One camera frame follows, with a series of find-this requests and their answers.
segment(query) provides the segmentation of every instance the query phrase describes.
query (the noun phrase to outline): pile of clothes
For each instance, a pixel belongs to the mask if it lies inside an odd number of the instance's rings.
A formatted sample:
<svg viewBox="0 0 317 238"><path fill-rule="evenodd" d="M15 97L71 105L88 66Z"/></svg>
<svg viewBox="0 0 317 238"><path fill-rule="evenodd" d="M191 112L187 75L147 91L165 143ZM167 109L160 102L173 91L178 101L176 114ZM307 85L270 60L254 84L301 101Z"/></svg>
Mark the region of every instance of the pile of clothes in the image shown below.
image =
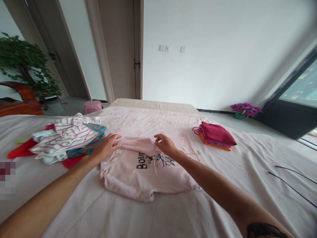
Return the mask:
<svg viewBox="0 0 317 238"><path fill-rule="evenodd" d="M8 154L9 159L36 155L47 165L61 161L71 169L104 138L105 126L98 117L61 118L44 130L33 133L27 141Z"/></svg>
<svg viewBox="0 0 317 238"><path fill-rule="evenodd" d="M208 146L231 151L231 147L237 145L232 135L220 125L202 122L199 127L193 127L193 131Z"/></svg>

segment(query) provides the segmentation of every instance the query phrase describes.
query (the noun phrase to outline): light switch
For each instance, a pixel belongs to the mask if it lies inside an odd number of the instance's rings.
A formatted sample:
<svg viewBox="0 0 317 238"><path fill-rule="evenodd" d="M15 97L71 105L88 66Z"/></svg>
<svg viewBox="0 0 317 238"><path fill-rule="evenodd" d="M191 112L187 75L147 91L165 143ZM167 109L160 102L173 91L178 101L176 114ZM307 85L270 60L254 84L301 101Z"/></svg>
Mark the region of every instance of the light switch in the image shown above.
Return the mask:
<svg viewBox="0 0 317 238"><path fill-rule="evenodd" d="M159 50L160 51L165 51L165 45L159 45Z"/></svg>
<svg viewBox="0 0 317 238"><path fill-rule="evenodd" d="M170 51L171 51L171 46L170 46L170 45L166 45L165 51L166 51L166 52L170 52Z"/></svg>
<svg viewBox="0 0 317 238"><path fill-rule="evenodd" d="M181 53L185 53L186 52L186 46L182 46L181 47Z"/></svg>

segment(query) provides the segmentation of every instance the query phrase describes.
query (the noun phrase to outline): printed graphic on t-shirt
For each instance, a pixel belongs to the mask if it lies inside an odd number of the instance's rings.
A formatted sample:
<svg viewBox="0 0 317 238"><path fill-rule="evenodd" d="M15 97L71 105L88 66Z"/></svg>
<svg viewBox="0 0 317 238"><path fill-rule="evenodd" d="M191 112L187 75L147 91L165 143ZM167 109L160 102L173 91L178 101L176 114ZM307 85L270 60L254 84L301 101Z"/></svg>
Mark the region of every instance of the printed graphic on t-shirt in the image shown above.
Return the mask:
<svg viewBox="0 0 317 238"><path fill-rule="evenodd" d="M136 168L137 169L150 168L152 161L154 161L152 165L154 164L155 168L157 169L160 167L160 165L162 165L163 167L170 166L170 165L175 166L175 164L173 163L174 160L171 157L167 156L166 154L156 154L150 157L150 156L147 156L146 154L139 152L138 165L136 166Z"/></svg>

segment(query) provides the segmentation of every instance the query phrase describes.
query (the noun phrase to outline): black cable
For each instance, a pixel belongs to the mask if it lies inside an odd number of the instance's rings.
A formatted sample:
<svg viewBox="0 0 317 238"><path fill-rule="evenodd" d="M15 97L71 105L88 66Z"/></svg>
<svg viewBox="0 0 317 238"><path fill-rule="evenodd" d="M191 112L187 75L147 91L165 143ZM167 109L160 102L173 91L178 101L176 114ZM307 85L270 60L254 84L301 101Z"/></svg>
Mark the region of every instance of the black cable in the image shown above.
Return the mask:
<svg viewBox="0 0 317 238"><path fill-rule="evenodd" d="M288 168L281 167L281 166L277 166L277 165L275 165L275 167L277 167L277 168L282 168L282 169L288 169ZM292 169L288 169L288 170L293 171L293 172L295 172L295 173L297 173L297 174L299 174L299 175L305 177L306 179L312 181L313 183L317 184L315 181L311 180L310 178L307 178L306 176L304 176L304 175L302 175L302 174L300 174L300 173L298 173L298 172L296 172L296 171L294 171L294 170L292 170Z"/></svg>
<svg viewBox="0 0 317 238"><path fill-rule="evenodd" d="M276 176L275 174L272 174L270 171L268 171L269 174L274 175L275 177L279 178L280 180L282 180L284 183L286 183L287 185L289 185L287 182L285 182L283 179L281 179L279 176ZM317 208L317 206L315 204L313 204L311 201L309 201L307 198L305 198L303 195L301 195L298 191L296 191L291 185L289 185L291 187L291 189L293 189L295 192L297 192L300 196L302 196L306 201L308 201L311 205L313 205L314 207Z"/></svg>

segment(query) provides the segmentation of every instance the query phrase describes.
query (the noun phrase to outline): wooden chair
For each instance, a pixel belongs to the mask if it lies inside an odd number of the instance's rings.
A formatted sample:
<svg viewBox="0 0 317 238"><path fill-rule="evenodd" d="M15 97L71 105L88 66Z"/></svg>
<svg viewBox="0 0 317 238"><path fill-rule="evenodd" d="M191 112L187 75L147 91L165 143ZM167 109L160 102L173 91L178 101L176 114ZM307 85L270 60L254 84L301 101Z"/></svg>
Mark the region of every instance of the wooden chair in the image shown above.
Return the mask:
<svg viewBox="0 0 317 238"><path fill-rule="evenodd" d="M0 117L16 114L44 115L42 105L36 100L32 89L18 82L0 82L0 85L16 90L23 101L12 98L0 99Z"/></svg>

